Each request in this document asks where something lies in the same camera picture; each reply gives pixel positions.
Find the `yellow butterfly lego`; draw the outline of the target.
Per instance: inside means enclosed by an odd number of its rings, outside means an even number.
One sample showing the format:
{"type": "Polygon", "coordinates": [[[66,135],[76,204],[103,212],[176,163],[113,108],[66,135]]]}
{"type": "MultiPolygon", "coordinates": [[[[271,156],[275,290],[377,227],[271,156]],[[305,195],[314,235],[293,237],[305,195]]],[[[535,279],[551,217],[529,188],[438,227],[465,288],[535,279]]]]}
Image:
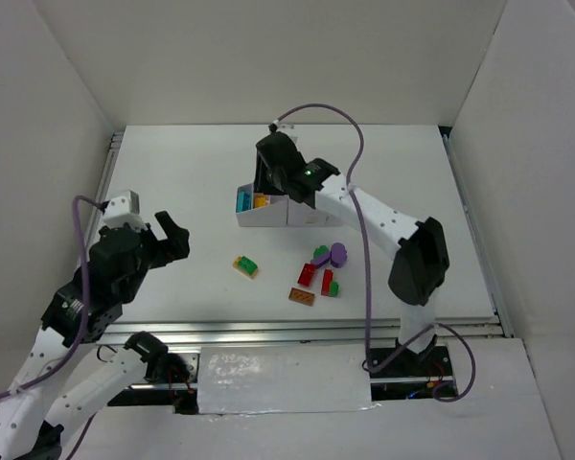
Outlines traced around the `yellow butterfly lego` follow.
{"type": "Polygon", "coordinates": [[[260,209],[270,204],[270,196],[262,193],[254,193],[252,197],[252,208],[260,209]]]}

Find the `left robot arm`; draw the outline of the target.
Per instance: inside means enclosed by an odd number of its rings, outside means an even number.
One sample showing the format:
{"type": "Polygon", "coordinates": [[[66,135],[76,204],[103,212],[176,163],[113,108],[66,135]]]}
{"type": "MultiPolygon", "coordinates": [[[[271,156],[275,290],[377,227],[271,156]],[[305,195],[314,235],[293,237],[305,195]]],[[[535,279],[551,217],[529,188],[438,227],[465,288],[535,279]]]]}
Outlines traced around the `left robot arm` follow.
{"type": "Polygon", "coordinates": [[[0,393],[0,459],[57,459],[64,445],[127,386],[187,376],[182,361],[156,336],[134,333],[101,369],[75,388],[65,385],[87,351],[134,300],[147,274],[188,257],[189,232],[166,211],[150,225],[106,220],[84,247],[80,267],[41,317],[34,346],[0,393]]]}

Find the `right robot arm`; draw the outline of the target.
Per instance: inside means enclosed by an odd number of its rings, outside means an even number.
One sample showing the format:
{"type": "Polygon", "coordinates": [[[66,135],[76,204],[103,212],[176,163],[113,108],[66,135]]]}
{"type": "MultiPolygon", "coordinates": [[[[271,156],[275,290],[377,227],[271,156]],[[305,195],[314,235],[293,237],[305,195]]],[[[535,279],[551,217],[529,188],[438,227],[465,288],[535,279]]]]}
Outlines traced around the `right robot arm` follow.
{"type": "Polygon", "coordinates": [[[424,360],[434,348],[435,313],[429,300],[444,283],[449,253],[443,226],[418,220],[367,194],[322,158],[306,161],[294,141],[276,126],[257,142],[257,191],[323,212],[362,237],[365,277],[365,337],[372,337],[373,293],[370,247],[391,261],[387,285],[402,307],[400,351],[424,360]]]}

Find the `teal frog flower lego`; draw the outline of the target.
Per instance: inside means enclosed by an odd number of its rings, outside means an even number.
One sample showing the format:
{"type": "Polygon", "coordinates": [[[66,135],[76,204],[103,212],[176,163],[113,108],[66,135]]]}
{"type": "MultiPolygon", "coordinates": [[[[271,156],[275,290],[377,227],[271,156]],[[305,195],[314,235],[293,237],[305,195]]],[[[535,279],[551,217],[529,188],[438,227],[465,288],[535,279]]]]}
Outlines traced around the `teal frog flower lego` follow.
{"type": "Polygon", "coordinates": [[[252,194],[247,190],[239,190],[237,193],[236,213],[243,213],[252,209],[252,194]]]}

